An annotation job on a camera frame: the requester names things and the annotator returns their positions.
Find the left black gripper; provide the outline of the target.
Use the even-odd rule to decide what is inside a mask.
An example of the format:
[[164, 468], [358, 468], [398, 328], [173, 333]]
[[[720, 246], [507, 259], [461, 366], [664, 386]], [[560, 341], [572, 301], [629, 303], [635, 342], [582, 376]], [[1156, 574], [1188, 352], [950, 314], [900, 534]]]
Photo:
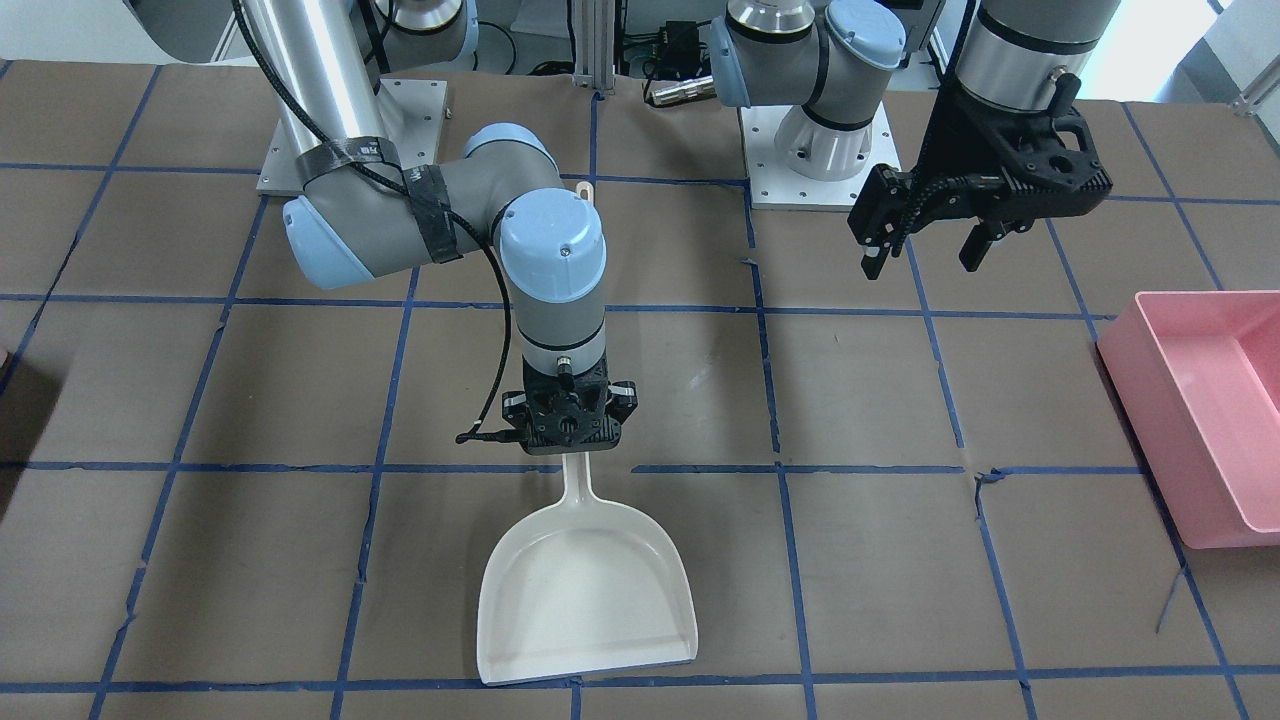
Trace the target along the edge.
[[877, 279], [906, 240], [933, 222], [977, 222], [957, 255], [975, 272], [1006, 234], [1096, 209], [1114, 182], [1073, 106], [1079, 88], [1078, 78], [1057, 78], [1048, 106], [1024, 114], [998, 109], [957, 81], [946, 85], [916, 165], [874, 165], [849, 213], [864, 275]]

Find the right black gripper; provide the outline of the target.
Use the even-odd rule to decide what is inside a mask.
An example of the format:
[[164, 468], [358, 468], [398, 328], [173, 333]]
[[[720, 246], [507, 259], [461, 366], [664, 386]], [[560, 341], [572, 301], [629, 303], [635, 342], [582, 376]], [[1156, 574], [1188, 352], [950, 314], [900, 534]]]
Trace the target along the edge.
[[524, 389], [504, 392], [500, 415], [509, 429], [480, 432], [474, 428], [456, 436], [462, 445], [481, 442], [517, 443], [524, 452], [541, 456], [604, 451], [618, 445], [622, 424], [637, 407], [637, 389], [631, 380], [611, 382], [607, 360], [577, 375], [545, 375], [524, 366]]

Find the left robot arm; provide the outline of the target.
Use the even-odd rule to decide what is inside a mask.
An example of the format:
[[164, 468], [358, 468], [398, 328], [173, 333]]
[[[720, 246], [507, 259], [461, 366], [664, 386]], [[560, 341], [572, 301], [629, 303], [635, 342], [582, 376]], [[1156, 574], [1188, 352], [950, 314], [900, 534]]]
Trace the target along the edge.
[[710, 74], [646, 91], [654, 108], [717, 96], [785, 106], [774, 150], [792, 172], [836, 182], [869, 174], [847, 215], [876, 279], [911, 234], [972, 219], [957, 258], [977, 270], [1005, 236], [1082, 217], [1112, 191], [1085, 118], [1080, 70], [1115, 1], [969, 1], [916, 164], [872, 164], [876, 111], [911, 45], [878, 1], [730, 1], [710, 20]]

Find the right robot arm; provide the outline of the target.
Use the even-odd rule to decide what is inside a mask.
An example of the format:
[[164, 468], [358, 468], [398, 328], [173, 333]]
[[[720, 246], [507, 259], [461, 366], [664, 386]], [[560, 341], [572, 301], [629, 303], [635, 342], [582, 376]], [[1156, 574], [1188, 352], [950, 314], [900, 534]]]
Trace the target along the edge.
[[408, 113], [381, 76], [453, 61], [477, 42], [471, 1], [234, 1], [236, 24], [278, 97], [301, 191], [284, 208], [301, 270], [319, 288], [480, 251], [520, 334], [524, 386], [506, 430], [468, 441], [548, 455], [613, 448], [637, 406], [605, 359], [608, 250], [594, 205], [567, 190], [524, 126], [483, 127], [461, 159], [407, 149]]

